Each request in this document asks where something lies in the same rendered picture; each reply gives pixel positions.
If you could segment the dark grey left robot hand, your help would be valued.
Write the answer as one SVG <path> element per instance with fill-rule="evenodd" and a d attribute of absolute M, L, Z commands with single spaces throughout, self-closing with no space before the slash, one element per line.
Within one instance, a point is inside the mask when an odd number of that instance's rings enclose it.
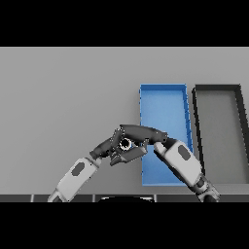
<path fill-rule="evenodd" d="M 103 158 L 109 157 L 111 159 L 110 165 L 113 166 L 121 162 L 131 162 L 148 153 L 148 139 L 146 139 L 143 143 L 135 143 L 129 139 L 131 141 L 131 148 L 127 151 L 123 151 L 120 143 L 124 138 L 122 129 L 120 127 L 116 128 L 110 138 L 101 142 L 89 154 L 94 160 L 102 160 Z"/>

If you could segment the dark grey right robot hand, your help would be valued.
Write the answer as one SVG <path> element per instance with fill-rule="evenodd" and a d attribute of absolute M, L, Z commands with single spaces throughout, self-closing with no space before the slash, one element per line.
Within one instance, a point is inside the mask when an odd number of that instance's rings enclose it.
<path fill-rule="evenodd" d="M 156 142 L 160 142 L 166 149 L 169 149 L 177 142 L 176 139 L 170 138 L 166 132 L 148 126 L 121 124 L 120 128 L 123 131 L 123 136 L 135 143 L 143 143 L 148 139 L 149 145 L 154 145 Z"/>

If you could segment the blue bin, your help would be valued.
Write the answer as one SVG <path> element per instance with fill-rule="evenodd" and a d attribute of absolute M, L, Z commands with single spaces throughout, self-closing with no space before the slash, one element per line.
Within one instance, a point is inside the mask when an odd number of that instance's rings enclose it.
<path fill-rule="evenodd" d="M 193 138 L 186 84 L 141 84 L 140 124 L 166 131 L 170 138 L 184 142 L 193 151 Z M 142 161 L 142 185 L 183 186 L 154 153 L 152 145 Z"/>

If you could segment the dark grey bin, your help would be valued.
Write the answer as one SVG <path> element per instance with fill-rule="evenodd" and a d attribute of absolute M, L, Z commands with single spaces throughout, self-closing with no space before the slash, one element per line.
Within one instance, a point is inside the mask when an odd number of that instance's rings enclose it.
<path fill-rule="evenodd" d="M 192 90 L 199 160 L 214 184 L 249 184 L 249 125 L 241 85 Z"/>

